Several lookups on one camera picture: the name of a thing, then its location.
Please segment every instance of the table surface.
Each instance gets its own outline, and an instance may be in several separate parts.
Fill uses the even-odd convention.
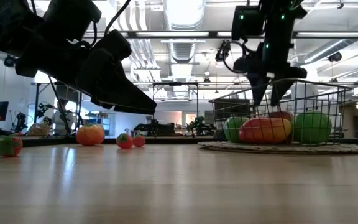
[[[358,223],[358,155],[25,148],[0,159],[0,223]]]

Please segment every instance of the air duct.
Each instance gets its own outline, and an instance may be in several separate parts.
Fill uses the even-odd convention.
[[[358,41],[358,39],[332,40],[332,41],[328,42],[326,45],[320,47],[319,49],[317,49],[309,54],[306,54],[303,57],[304,63],[295,63],[295,64],[296,64],[296,66],[300,66],[300,65],[304,65],[304,64],[317,62],[321,59],[327,58],[328,56],[330,56],[332,54],[335,54],[336,52],[344,49],[345,47],[348,47],[348,46],[356,43],[357,41]]]
[[[163,4],[166,29],[170,31],[200,30],[204,18],[205,0],[164,0]],[[171,65],[170,70],[175,80],[180,82],[191,75],[193,66],[181,63],[194,60],[196,44],[171,43],[169,49],[170,62],[179,63]],[[179,87],[176,89],[181,91],[177,93],[177,96],[186,95],[186,90]]]

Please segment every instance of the ceiling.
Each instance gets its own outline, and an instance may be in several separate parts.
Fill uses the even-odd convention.
[[[206,7],[203,16],[203,23],[200,30],[220,30],[230,32],[234,8],[236,5],[245,4],[246,1],[240,0],[205,0]],[[94,1],[102,11],[102,19],[98,24],[98,30],[105,30],[107,21],[114,15],[116,4],[114,0]],[[35,1],[39,14],[47,9],[49,1]],[[256,0],[251,0],[252,4],[257,4]],[[358,0],[343,0],[344,7],[337,9],[339,1],[333,0],[304,0],[303,7],[308,10],[308,15],[301,21],[296,21],[294,30],[296,31],[358,31]],[[129,9],[126,9],[125,16],[129,24]],[[151,0],[145,2],[145,21],[148,30],[158,31],[166,30],[164,23],[163,2]],[[115,28],[123,29],[122,26],[114,24]],[[171,75],[170,54],[168,44],[161,43],[162,39],[151,39],[151,46],[155,61],[160,67],[160,77],[167,78]],[[194,65],[191,70],[192,81],[202,82],[205,78],[204,73],[209,72],[212,82],[218,79],[218,82],[238,82],[246,81],[246,78],[238,74],[231,73],[226,67],[217,64],[214,60],[216,49],[219,47],[222,39],[205,39],[203,43],[196,45]],[[260,40],[252,39],[248,42],[250,49],[255,49]],[[323,50],[334,44],[338,40],[330,39],[297,39],[295,49],[290,52],[289,59],[298,56],[302,58],[311,52]],[[326,60],[320,60],[312,63],[309,68],[317,69],[317,80],[324,81],[337,77],[339,82],[358,81],[358,41],[342,49],[342,60],[331,63]],[[241,49],[232,46],[231,55],[227,58],[227,63],[232,66],[233,60],[241,56]],[[125,59],[123,62],[126,72],[131,72],[131,61]]]

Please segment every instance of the green fruit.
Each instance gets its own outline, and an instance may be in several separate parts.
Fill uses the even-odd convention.
[[[329,117],[319,111],[300,113],[295,118],[294,141],[301,144],[327,142],[331,128]]]
[[[249,120],[249,118],[243,117],[230,117],[224,123],[224,135],[230,142],[239,142],[239,129]]]

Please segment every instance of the woven placemat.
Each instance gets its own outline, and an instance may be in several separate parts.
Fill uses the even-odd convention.
[[[322,146],[297,146],[297,145],[251,145],[231,142],[199,142],[202,149],[229,152],[249,152],[266,154],[358,154],[358,145],[322,145]]]

